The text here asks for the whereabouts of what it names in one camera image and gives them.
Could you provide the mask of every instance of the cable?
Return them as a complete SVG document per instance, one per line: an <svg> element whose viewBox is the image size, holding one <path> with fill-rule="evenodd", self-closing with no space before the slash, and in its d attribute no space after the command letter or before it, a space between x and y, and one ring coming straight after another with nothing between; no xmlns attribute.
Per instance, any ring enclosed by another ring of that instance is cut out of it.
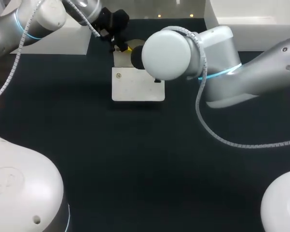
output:
<svg viewBox="0 0 290 232"><path fill-rule="evenodd" d="M65 0L78 14L79 16L82 18L82 20L87 24L87 26L89 27L90 31L92 31L93 35L95 37L100 37L101 35L94 29L94 27L92 27L92 25L90 24L90 22L88 21L88 19L83 15L83 13L75 6L75 4L73 4L71 2L71 0ZM99 6L99 2L100 0L98 0L98 3L96 5L96 8L94 9L94 12L97 10L98 6Z"/></svg>
<svg viewBox="0 0 290 232"><path fill-rule="evenodd" d="M26 39L26 37L28 35L28 31L29 31L30 26L31 26L31 22L32 22L37 10L39 9L39 7L41 6L41 4L44 1L45 0L41 0L41 1L39 1L36 4L35 8L33 9L32 15L28 19L28 22L27 22L27 24L26 24L26 26L25 26L25 28L23 30L23 33L22 33L22 37L21 37L21 40L20 40L20 44L19 44L19 47L18 47L18 52L17 52L17 55L15 57L15 61L14 61L13 67L12 67L10 73L9 73L9 76L8 76L7 80L5 81L4 85L0 89L0 96L3 94L5 89L8 87L9 83L11 82L11 79L14 76L14 73L15 73L15 71L17 69L17 66L18 66L18 63L19 63L19 60L20 60L20 57L21 57L21 54L22 54L22 49L23 49L23 46L24 46L25 39ZM70 0L66 0L66 2L68 4L70 4L70 6L72 6L74 8L74 10L80 15L80 17L86 22L86 24L88 25L88 27L92 31L92 33L95 35L95 37L100 37L100 34L92 27L92 25L87 20L87 18L83 15L83 13Z"/></svg>
<svg viewBox="0 0 290 232"><path fill-rule="evenodd" d="M286 141L286 142L282 142L282 143L273 143L273 144L260 144L260 145L237 144L237 143L233 143L233 142L230 142L228 140L225 140L225 139L221 138L219 135L217 135L215 132L213 132L209 128L209 126L206 124L206 122L204 121L202 114L200 112L200 109L199 109L199 103L200 103L202 93L204 91L205 84L206 84L208 66L207 66L207 59L206 59L204 47L201 45L201 43L198 39L198 34L197 33L194 34L185 28L174 27L174 26L166 27L163 30L174 30L174 31L178 31L178 32L185 34L187 37L192 39L192 41L196 44L196 46L198 47L198 49L200 51L201 60L203 60L203 75L202 75L202 81L201 81L201 84L200 84L200 87L198 90L198 95L197 95L197 100L196 100L196 111L197 111L197 115L198 115L198 119L199 119L200 123L202 124L202 126L205 128L205 130L212 137L214 137L215 139L217 139L218 141L220 141L226 145L229 145L232 147L238 147L238 148L245 148L245 149L260 149L260 148L282 147L282 146L289 146L290 145L290 141Z"/></svg>

